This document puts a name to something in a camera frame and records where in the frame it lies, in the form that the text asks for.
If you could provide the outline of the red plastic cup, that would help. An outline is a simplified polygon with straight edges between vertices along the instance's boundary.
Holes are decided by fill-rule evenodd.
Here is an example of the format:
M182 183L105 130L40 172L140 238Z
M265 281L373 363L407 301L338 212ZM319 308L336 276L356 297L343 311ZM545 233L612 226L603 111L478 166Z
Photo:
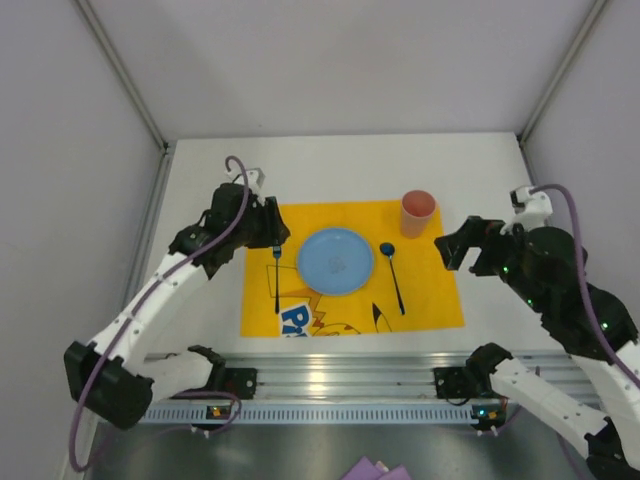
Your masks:
M411 190L401 199L401 234L409 239L422 235L437 210L436 199L423 190Z

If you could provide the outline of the yellow cartoon placemat cloth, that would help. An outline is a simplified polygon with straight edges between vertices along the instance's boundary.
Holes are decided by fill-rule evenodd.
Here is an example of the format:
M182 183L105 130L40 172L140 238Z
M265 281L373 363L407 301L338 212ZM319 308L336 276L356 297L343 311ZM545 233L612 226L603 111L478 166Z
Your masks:
M280 313L274 311L275 261L271 250L246 254L241 334L244 337L337 337L461 328L462 307L453 273L441 264L433 244L443 232L434 215L422 235L401 234L398 200L289 204L281 208L291 235L279 266ZM326 296L306 286L296 269L302 243L331 227L353 230L372 248L368 282L346 296ZM379 245L395 246L393 264L404 301L401 315L389 261Z

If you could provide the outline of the blue plastic plate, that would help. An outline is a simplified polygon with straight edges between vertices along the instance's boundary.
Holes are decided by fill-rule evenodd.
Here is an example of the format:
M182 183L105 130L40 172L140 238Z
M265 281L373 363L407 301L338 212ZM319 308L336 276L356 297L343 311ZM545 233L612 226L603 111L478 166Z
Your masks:
M367 240L346 228L311 234L296 256L296 269L306 286L326 296L346 296L361 289L374 269Z

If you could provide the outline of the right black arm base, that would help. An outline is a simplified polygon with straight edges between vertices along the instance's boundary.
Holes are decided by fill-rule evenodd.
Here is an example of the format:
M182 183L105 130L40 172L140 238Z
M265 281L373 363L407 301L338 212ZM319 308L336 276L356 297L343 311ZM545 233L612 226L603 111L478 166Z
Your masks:
M478 378L467 367L433 369L436 396L452 406L464 406L480 397Z

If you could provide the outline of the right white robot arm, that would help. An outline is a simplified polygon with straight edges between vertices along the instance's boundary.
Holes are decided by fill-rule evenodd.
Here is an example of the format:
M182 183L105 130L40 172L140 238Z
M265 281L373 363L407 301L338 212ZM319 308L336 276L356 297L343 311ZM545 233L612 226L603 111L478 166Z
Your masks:
M628 310L593 285L580 291L577 262L587 253L568 232L517 224L505 233L504 225L470 216L434 245L450 271L459 269L469 249L479 249L470 272L499 277L539 315L542 328L589 378L605 409L580 404L495 343L468 357L462 369L467 385L477 397L516 401L570 443L595 478L638 478L639 394L607 353L613 350L630 371L638 370L639 333Z

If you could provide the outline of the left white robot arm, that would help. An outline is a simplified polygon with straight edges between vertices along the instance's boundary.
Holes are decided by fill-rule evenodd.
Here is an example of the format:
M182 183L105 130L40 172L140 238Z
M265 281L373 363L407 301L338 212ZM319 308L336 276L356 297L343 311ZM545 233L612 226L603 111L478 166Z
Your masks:
M223 395L226 361L212 349L194 345L155 362L147 354L179 308L236 250L277 249L289 235L275 197L260 198L238 183L218 187L210 208L176 234L159 268L121 314L88 343L67 348L73 400L128 430L155 402L194 391Z

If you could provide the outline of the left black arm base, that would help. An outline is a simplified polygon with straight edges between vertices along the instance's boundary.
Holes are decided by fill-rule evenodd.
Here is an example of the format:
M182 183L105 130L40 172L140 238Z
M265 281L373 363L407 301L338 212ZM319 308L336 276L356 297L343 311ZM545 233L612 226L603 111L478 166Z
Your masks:
M209 391L231 393L241 400L254 398L258 370L255 368L220 367L212 372Z

